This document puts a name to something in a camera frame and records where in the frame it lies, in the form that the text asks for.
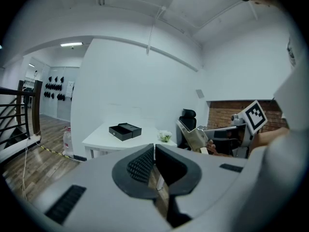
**black vent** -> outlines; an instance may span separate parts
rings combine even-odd
[[[47,211],[46,215],[55,222],[62,224],[85,191],[86,188],[84,187],[72,185]]]

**open black box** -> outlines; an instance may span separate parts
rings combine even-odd
[[[128,123],[118,124],[109,127],[110,134],[114,135],[121,141],[128,140],[141,135],[141,128],[130,125]]]

